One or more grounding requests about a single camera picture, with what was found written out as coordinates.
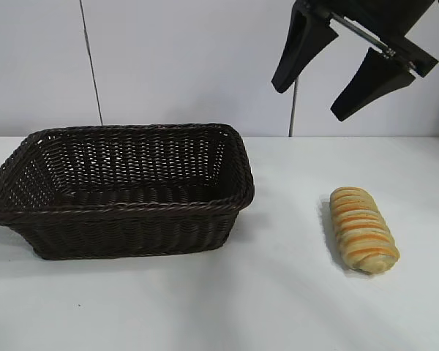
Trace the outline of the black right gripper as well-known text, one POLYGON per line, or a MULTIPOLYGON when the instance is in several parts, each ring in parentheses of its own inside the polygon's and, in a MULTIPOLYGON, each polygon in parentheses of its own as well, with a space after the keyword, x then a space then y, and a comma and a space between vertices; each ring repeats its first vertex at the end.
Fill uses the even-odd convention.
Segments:
MULTIPOLYGON (((438 60, 406 38, 406 34, 434 3, 433 0, 295 1, 281 59, 271 83, 287 91, 304 68, 338 38, 330 27, 331 11, 357 22, 374 34, 394 57, 425 77, 438 60)), ((369 48, 352 80, 331 106, 345 121, 374 100, 409 86, 415 80, 405 66, 369 48)))

